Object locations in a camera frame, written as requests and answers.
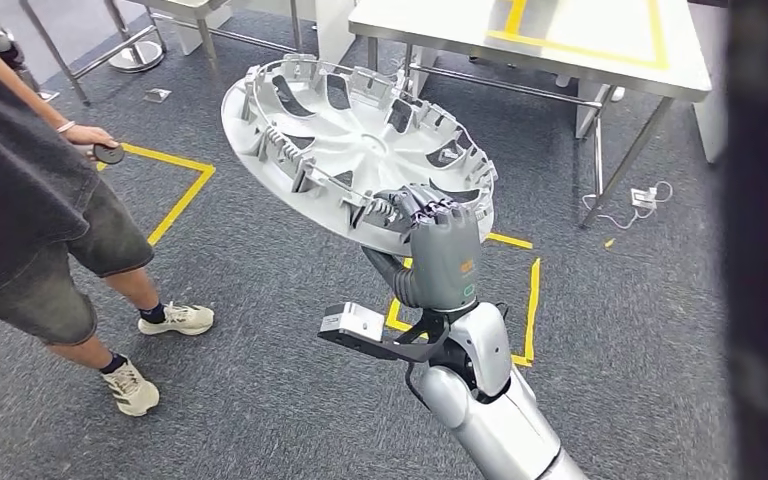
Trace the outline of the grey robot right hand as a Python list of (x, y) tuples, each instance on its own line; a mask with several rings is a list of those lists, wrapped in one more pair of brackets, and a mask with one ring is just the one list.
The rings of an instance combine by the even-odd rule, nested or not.
[(377, 200), (409, 221), (412, 266), (367, 247), (367, 259), (395, 297), (413, 308), (461, 310), (476, 301), (481, 239), (475, 214), (447, 193), (427, 184), (383, 190)]

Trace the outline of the person's hand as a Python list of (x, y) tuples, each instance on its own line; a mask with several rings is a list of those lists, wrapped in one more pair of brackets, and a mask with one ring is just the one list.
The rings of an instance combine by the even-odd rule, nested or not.
[(99, 127), (74, 124), (67, 129), (62, 127), (59, 133), (66, 141), (93, 161), (96, 160), (92, 151), (93, 145), (104, 145), (108, 149), (115, 149), (119, 146), (119, 143), (107, 131)]

